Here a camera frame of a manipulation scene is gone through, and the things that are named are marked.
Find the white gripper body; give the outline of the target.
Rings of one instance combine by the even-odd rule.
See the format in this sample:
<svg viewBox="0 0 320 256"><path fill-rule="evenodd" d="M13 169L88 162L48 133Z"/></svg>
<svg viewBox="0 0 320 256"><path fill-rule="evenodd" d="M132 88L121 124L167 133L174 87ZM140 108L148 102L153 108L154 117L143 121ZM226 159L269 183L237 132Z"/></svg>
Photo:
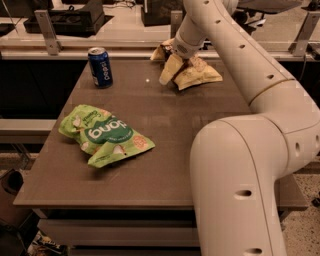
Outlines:
<svg viewBox="0 0 320 256"><path fill-rule="evenodd" d="M173 52L183 59L190 59L202 47L207 38L201 15L187 14L173 41Z"/></svg>

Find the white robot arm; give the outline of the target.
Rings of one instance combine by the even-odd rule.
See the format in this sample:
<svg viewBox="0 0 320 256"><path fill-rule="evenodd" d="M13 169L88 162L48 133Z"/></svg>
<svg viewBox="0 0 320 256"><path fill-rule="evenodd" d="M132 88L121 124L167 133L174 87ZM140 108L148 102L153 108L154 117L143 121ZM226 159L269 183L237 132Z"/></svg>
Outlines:
<svg viewBox="0 0 320 256"><path fill-rule="evenodd" d="M282 65L230 16L238 0L183 0L173 51L192 57L210 40L251 112L196 135L191 190L202 256L287 256L276 180L319 152L320 111Z"/></svg>

